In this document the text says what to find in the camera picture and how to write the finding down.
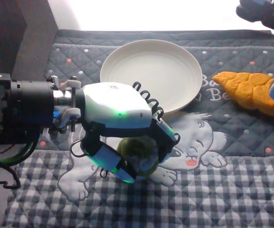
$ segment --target plate rim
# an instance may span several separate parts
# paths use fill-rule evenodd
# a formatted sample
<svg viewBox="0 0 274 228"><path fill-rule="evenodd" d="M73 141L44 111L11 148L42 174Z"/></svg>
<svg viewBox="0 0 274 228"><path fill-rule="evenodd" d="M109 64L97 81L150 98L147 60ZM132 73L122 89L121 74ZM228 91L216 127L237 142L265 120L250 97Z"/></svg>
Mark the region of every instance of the plate rim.
<svg viewBox="0 0 274 228"><path fill-rule="evenodd" d="M200 83L199 83L199 89L196 90L196 94L193 96L193 98L192 98L187 104L185 104L185 105L183 105L183 106L181 106L181 107L179 107L179 108L171 109L170 111L166 111L166 112L164 112L164 113L165 113L165 114L171 114L171 113L174 113L174 112L176 112L176 111L179 111L179 110L183 109L184 107L186 107L187 105L189 105L189 104L197 97L198 93L199 93L200 90L201 90L201 87L202 87L202 75L203 75L202 69L201 69L201 66L200 66L199 62L196 60L196 58L195 58L189 51L187 51L187 50L184 49L183 47L181 47L181 46L179 46L179 45L177 45L177 44L174 44L174 43L172 43L172 42L170 42L170 41L165 41L165 40L160 40L160 39L141 39L141 40L132 41L132 42L130 42L130 43L127 43L127 44L124 44L124 45L118 47L118 48L117 48L116 50L114 50L114 51L106 58L106 60L103 62L102 67L101 67L101 69L100 69L100 82L105 82L105 81L102 81L102 69L104 68L106 62L112 57L112 55L113 55L116 51L118 51L119 49L121 49L121 48L123 48L123 47L130 46L130 45L135 45L136 43L141 43L141 42L159 42L159 43L167 43L168 45L175 46L175 47L177 47L177 48L180 48L180 49L184 50L188 55L190 55L190 56L192 57L193 61L196 63L197 68L200 70L200 74L201 74L201 80L199 80L199 81L200 81Z"/></svg>

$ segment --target croissant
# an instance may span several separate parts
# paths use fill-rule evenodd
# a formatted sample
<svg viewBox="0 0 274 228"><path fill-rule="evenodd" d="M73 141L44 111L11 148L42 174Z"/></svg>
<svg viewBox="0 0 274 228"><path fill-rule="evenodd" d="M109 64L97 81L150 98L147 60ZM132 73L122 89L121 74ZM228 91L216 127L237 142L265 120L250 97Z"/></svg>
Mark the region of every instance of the croissant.
<svg viewBox="0 0 274 228"><path fill-rule="evenodd" d="M221 72L213 76L219 84L240 106L250 110L274 116L274 100L269 95L269 88L274 78L261 73Z"/></svg>

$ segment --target cartoon bear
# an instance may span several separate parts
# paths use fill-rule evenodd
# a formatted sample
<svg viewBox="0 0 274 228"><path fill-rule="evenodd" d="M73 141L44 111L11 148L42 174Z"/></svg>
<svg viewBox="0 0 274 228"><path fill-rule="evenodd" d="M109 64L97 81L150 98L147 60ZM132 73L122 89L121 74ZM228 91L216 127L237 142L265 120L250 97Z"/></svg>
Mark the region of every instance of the cartoon bear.
<svg viewBox="0 0 274 228"><path fill-rule="evenodd" d="M217 168L227 165L226 159L217 153L225 146L227 136L212 130L206 120L209 116L177 112L164 118L174 132L180 134L181 140L174 147L169 158L159 164L157 170L150 175L151 181L171 186L177 180L177 171L193 170L200 164ZM85 131L82 126L77 125L76 133L69 134L69 145L84 136ZM101 140L116 149L121 138L101 138ZM79 147L80 143L77 143L72 148L77 155L83 153ZM77 158L70 155L70 159L73 168L63 174L57 185L70 202L84 200L88 196L87 180L98 171L99 167L87 156Z"/></svg>

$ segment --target cartoon paw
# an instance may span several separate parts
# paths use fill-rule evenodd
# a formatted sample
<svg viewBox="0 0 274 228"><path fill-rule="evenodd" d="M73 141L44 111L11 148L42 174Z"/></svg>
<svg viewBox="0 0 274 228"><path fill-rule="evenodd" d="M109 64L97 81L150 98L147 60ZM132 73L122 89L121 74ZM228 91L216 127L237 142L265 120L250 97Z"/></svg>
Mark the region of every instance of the cartoon paw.
<svg viewBox="0 0 274 228"><path fill-rule="evenodd" d="M177 180L177 173L158 166L155 172L150 175L151 181L164 186L172 186Z"/></svg>
<svg viewBox="0 0 274 228"><path fill-rule="evenodd" d="M220 168L222 166L227 165L227 161L220 154L212 151L208 151L201 157L202 164L204 166L212 165L216 168Z"/></svg>
<svg viewBox="0 0 274 228"><path fill-rule="evenodd" d="M88 196L84 183L67 178L66 174L61 177L57 185L70 202L83 201Z"/></svg>

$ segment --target white plate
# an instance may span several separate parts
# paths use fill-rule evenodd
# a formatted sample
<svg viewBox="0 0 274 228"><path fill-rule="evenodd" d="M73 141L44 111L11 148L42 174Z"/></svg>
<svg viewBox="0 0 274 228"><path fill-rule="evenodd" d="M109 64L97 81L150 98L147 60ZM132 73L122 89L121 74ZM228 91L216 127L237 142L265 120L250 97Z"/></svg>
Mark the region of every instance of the white plate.
<svg viewBox="0 0 274 228"><path fill-rule="evenodd" d="M101 82L133 85L157 99L165 113L188 105L199 93L202 72L185 49L162 40L140 40L115 50L103 63Z"/></svg>

